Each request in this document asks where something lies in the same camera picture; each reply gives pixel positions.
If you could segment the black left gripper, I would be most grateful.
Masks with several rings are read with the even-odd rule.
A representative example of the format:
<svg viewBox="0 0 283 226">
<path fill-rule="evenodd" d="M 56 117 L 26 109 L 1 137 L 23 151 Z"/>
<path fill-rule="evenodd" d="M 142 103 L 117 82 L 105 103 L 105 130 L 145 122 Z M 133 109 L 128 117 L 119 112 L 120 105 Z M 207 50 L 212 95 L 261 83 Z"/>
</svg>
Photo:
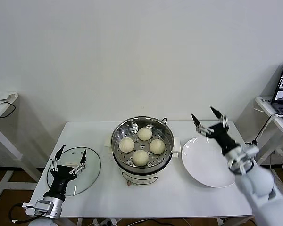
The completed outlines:
<svg viewBox="0 0 283 226">
<path fill-rule="evenodd" d="M 50 159 L 53 182 L 43 197 L 65 198 L 67 184 L 71 180 L 76 179 L 76 175 L 85 169 L 86 150 L 84 151 L 80 163 L 75 167 L 58 165 L 58 161 L 63 153 L 65 145 L 63 145 L 55 154 L 54 158 Z"/>
</svg>

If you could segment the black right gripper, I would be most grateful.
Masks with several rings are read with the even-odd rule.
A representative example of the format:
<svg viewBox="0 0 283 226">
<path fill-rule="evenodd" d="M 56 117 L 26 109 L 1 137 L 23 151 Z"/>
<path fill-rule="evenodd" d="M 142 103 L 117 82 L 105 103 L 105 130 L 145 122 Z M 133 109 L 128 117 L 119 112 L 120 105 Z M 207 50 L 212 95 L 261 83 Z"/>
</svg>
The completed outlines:
<svg viewBox="0 0 283 226">
<path fill-rule="evenodd" d="M 212 110 L 213 114 L 218 118 L 220 123 L 206 128 L 201 125 L 200 121 L 196 118 L 194 114 L 191 114 L 191 117 L 196 127 L 196 131 L 207 138 L 216 140 L 222 149 L 222 155 L 225 156 L 231 150 L 239 147 L 240 145 L 228 135 L 229 126 L 227 116 L 223 115 L 220 111 L 218 111 L 212 106 L 210 107 L 210 109 Z"/>
</svg>

